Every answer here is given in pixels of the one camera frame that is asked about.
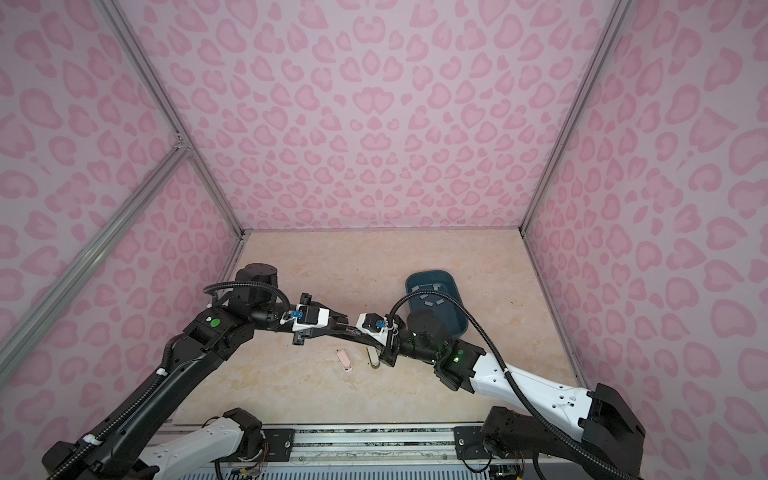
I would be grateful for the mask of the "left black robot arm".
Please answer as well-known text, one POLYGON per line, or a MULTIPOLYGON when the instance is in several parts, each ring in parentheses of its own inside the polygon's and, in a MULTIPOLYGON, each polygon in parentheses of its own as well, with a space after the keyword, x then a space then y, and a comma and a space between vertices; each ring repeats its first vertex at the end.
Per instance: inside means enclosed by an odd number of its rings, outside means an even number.
POLYGON ((290 333, 300 345, 330 335, 378 343, 390 323, 376 314, 352 321, 308 294, 293 303, 278 287, 276 267, 251 263, 232 281, 205 287, 212 303, 163 349, 155 371, 96 427, 43 456, 51 479, 151 479, 160 472, 140 455, 165 420, 257 331, 290 333))

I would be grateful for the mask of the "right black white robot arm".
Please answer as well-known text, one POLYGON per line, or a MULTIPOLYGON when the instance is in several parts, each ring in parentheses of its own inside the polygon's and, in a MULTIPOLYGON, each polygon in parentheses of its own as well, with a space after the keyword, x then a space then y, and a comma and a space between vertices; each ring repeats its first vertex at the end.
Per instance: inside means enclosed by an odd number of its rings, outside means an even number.
POLYGON ((614 388, 568 386, 513 367, 492 343, 480 347, 449 333, 430 310, 407 320, 363 314, 357 328, 372 338, 383 363, 419 360, 452 391, 502 401, 483 425, 491 454, 545 453, 580 465, 594 479, 639 478, 646 431, 614 388))

